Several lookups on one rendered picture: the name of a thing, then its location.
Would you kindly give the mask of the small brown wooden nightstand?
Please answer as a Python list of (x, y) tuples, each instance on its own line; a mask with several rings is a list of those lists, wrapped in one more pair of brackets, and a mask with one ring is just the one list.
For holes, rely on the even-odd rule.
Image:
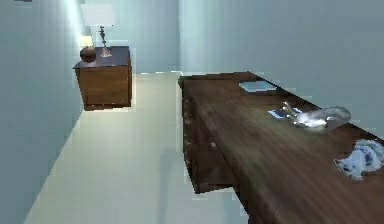
[(132, 102), (132, 65), (128, 46), (111, 46), (110, 57), (102, 57), (96, 47), (96, 60), (79, 61), (75, 70), (84, 110), (130, 107)]

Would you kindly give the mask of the dark brown wooden dresser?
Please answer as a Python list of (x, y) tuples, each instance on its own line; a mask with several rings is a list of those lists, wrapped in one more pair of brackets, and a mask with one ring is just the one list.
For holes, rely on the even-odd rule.
[(274, 85), (247, 92), (250, 72), (182, 76), (184, 160), (198, 193), (231, 187), (248, 224), (384, 224), (384, 166), (353, 180), (335, 159), (357, 140), (384, 139), (351, 124), (311, 130), (268, 113), (283, 102), (302, 112), (318, 106)]

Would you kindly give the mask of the small blue flat card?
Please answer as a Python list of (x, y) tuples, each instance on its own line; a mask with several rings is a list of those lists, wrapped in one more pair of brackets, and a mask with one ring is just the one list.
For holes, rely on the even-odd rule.
[[(302, 111), (299, 110), (298, 108), (293, 108), (293, 110), (296, 113), (302, 113)], [(276, 119), (284, 119), (284, 118), (286, 118), (286, 114), (285, 114), (285, 112), (282, 109), (270, 110), (270, 111), (268, 111), (268, 113), (270, 115), (272, 115), (273, 117), (275, 117)]]

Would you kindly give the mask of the white shade table lamp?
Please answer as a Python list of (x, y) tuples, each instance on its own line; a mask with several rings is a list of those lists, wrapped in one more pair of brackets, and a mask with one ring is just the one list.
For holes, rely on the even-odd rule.
[(99, 34), (103, 43), (102, 54), (103, 58), (111, 57), (112, 54), (108, 49), (105, 40), (105, 28), (112, 27), (114, 21), (114, 11), (111, 4), (82, 4), (81, 11), (83, 20), (86, 26), (99, 27)]

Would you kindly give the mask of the dark brown round ball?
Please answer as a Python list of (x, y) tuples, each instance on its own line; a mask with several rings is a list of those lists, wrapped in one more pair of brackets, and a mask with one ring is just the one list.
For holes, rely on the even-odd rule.
[(84, 47), (80, 51), (80, 58), (86, 63), (92, 63), (96, 60), (96, 49), (91, 46)]

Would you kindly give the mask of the large white virtual reality goggles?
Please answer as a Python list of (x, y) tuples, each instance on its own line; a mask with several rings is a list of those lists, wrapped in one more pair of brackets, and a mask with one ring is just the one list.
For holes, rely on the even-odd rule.
[(311, 130), (333, 130), (351, 120), (351, 113), (340, 106), (296, 112), (288, 102), (283, 102), (282, 110), (294, 125)]

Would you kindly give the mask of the pale blue flat book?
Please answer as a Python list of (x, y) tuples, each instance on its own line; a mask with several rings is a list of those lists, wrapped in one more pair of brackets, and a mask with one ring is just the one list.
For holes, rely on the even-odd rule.
[(247, 81), (241, 82), (239, 84), (247, 92), (264, 92), (264, 91), (274, 91), (277, 89), (276, 86), (266, 82), (266, 81)]

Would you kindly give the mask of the white and blue crumpled cloth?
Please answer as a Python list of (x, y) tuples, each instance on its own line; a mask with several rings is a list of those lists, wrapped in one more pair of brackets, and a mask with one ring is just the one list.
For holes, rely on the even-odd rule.
[(384, 166), (384, 146), (375, 140), (357, 140), (350, 155), (335, 159), (337, 169), (353, 180), (362, 180), (363, 172), (373, 172)]

